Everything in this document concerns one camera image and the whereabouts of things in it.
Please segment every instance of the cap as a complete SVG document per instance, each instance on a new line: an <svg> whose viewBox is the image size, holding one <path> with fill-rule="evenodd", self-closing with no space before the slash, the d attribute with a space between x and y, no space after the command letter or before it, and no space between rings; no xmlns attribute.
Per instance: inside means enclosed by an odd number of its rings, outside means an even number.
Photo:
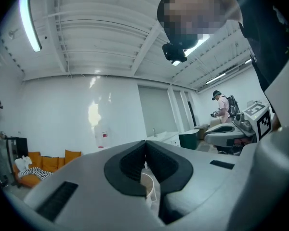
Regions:
<svg viewBox="0 0 289 231"><path fill-rule="evenodd" d="M218 91L218 90L215 90L215 91L213 92L212 100L215 100L215 96L217 96L217 95L221 95L221 92Z"/></svg>

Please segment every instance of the orange sofa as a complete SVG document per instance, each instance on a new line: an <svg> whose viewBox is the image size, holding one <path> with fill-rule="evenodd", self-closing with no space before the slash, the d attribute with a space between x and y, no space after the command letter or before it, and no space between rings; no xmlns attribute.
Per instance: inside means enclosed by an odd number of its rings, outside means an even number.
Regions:
<svg viewBox="0 0 289 231"><path fill-rule="evenodd" d="M39 167L48 172L56 172L59 168L72 161L74 158L81 156L81 152L71 152L66 150L65 157L47 157L41 156L40 152L28 152L32 164L29 168ZM16 164L13 165L15 178L18 183L21 183L27 187L34 187L40 182L40 179L36 175L27 175L21 179L18 177L19 170Z"/></svg>

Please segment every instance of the black rubber pad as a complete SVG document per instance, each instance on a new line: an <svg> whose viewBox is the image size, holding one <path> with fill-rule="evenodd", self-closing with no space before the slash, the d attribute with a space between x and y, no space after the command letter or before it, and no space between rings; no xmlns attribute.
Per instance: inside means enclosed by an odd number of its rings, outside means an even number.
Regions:
<svg viewBox="0 0 289 231"><path fill-rule="evenodd" d="M77 184L67 181L63 182L57 188L57 190L37 209L37 213L49 221L54 221L77 187Z"/></svg>
<svg viewBox="0 0 289 231"><path fill-rule="evenodd" d="M218 167L227 168L227 169L233 169L233 167L235 166L234 164L225 163L225 162L218 161L218 160L213 160L212 162L210 162L210 164L218 166Z"/></svg>

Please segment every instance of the sofa cushion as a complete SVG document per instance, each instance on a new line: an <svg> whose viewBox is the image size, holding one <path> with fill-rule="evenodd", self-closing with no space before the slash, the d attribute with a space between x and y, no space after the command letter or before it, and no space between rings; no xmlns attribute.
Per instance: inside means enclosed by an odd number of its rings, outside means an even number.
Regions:
<svg viewBox="0 0 289 231"><path fill-rule="evenodd" d="M40 183L40 179L36 175L26 175L19 179L19 182L28 187L34 187L36 184Z"/></svg>
<svg viewBox="0 0 289 231"><path fill-rule="evenodd" d="M42 169L54 173L58 170L58 157L42 156Z"/></svg>
<svg viewBox="0 0 289 231"><path fill-rule="evenodd" d="M28 152L28 157L30 157L32 164L29 165L29 168L39 167L42 168L42 157L39 152Z"/></svg>
<svg viewBox="0 0 289 231"><path fill-rule="evenodd" d="M59 157L58 158L58 169L63 167L65 164L65 158L64 157Z"/></svg>
<svg viewBox="0 0 289 231"><path fill-rule="evenodd" d="M68 164L70 161L79 156L81 156L81 152L71 152L66 150L66 159L65 159L66 164Z"/></svg>

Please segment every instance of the black shirt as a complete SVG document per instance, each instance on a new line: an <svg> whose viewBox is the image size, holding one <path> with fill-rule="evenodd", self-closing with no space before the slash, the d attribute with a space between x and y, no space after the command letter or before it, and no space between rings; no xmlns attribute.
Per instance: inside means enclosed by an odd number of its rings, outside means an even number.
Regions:
<svg viewBox="0 0 289 231"><path fill-rule="evenodd" d="M237 0L243 16L240 25L251 46L252 65L265 91L289 59L289 29L269 0Z"/></svg>

